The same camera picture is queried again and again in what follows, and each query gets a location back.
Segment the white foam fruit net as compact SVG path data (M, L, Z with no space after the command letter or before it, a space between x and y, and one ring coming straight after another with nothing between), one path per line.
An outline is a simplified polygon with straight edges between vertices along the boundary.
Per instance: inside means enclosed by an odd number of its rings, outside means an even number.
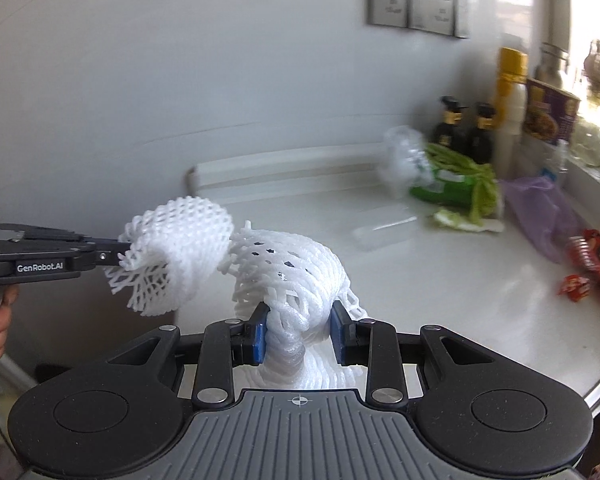
M237 389L343 389L361 383L362 367L338 364L329 342L334 302L352 320L368 317L331 249L300 234L258 230L247 222L230 238L220 271L235 279L238 318L250 318L259 304L270 309L264 360L238 367Z

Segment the small red wrapper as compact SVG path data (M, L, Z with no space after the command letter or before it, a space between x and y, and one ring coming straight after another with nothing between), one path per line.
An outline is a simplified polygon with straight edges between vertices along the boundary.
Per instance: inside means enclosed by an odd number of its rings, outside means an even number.
M572 302L579 302L591 291L591 280L586 276L570 274L560 285L559 295L566 296Z

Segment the clear plastic tray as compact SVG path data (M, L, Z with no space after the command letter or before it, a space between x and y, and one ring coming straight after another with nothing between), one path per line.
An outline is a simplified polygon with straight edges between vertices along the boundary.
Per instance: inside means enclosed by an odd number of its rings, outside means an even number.
M405 242L413 234L418 218L414 214L380 214L358 220L352 230L361 249L372 250Z

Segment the cabbage leaf piece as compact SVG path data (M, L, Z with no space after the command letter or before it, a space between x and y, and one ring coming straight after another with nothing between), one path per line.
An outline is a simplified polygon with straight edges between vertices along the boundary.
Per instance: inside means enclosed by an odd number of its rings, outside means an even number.
M467 217L460 214L459 212L445 208L441 208L437 212L435 212L432 218L434 219L434 222L436 222L439 226L444 226L445 228L463 232L501 233L505 229L504 223L498 219L484 219L481 220L479 223L475 223Z

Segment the clear crumpled plastic bag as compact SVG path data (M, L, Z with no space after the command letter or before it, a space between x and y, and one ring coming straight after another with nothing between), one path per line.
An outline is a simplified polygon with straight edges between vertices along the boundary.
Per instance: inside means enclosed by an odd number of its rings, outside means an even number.
M411 188L434 182L424 136L409 126L387 130L381 143L377 172L397 200L402 200Z

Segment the green vegetable package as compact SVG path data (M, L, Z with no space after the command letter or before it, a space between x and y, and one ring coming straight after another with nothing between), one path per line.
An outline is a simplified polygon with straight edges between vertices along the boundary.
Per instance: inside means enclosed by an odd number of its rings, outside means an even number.
M488 162L477 164L468 156L435 143L429 143L425 153L432 181L411 188L411 196L428 203L464 208L475 224L500 213L498 180Z

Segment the black bottle gold collar left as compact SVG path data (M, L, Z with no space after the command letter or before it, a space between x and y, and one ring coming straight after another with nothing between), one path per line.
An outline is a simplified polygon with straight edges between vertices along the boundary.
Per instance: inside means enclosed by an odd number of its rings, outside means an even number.
M460 122L463 119L466 106L452 96L442 96L440 99L444 106L442 122L434 127L431 142L461 153L464 150L464 134L460 131Z

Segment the black bottle gold collar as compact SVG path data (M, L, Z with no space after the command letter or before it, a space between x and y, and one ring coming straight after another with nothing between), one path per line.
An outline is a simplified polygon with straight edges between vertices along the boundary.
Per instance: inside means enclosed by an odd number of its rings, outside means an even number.
M465 136L466 155L478 165L488 164L493 154L491 139L495 108L489 103L477 104L477 121Z
M442 96L440 99L444 106L442 122L434 127L431 142L461 153L464 150L464 134L460 131L460 122L463 119L466 106L452 96Z

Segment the black bottle gold collar right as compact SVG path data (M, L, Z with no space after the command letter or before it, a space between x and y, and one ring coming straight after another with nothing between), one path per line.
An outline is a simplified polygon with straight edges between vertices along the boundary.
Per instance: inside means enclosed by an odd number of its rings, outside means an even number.
M466 155L478 165L488 164L493 154L491 139L495 108L489 103L477 104L477 121L465 136Z

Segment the purple plastic bag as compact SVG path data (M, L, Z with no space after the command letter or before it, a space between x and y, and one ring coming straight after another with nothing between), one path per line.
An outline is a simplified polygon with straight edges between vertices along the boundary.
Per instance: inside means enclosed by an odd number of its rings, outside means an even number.
M547 177L501 181L500 188L531 245L551 262L562 263L568 240L583 228L562 190Z

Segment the small blue label bottle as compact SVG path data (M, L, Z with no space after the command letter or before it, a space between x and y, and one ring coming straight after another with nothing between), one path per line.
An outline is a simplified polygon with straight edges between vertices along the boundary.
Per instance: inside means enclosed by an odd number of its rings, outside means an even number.
M567 162L569 156L569 143L559 139L553 154L544 162L541 176L551 180L556 188L561 188L566 180L568 172Z

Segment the purple instant noodle cup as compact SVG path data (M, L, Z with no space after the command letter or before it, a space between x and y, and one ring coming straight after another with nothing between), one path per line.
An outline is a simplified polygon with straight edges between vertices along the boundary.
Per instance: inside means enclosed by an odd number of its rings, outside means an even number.
M544 81L527 80L527 111L522 131L542 142L556 145L570 141L580 99Z

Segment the yellow cap white bottle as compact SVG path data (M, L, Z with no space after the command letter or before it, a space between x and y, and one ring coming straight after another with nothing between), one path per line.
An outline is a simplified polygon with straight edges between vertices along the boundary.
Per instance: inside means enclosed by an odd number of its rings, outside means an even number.
M509 179L520 144L527 111L528 56L502 47L494 93L492 166L498 180Z

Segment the steel pipe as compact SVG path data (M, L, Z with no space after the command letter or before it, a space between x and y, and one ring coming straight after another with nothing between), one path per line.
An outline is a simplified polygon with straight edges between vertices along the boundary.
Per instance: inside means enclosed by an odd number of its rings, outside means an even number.
M544 32L535 78L560 90L568 86L571 0L545 0Z

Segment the wall socket panel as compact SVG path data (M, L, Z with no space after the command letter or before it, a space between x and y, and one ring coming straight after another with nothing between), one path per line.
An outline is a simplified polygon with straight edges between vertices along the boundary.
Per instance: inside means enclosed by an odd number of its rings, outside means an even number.
M366 23L469 38L469 0L366 0Z

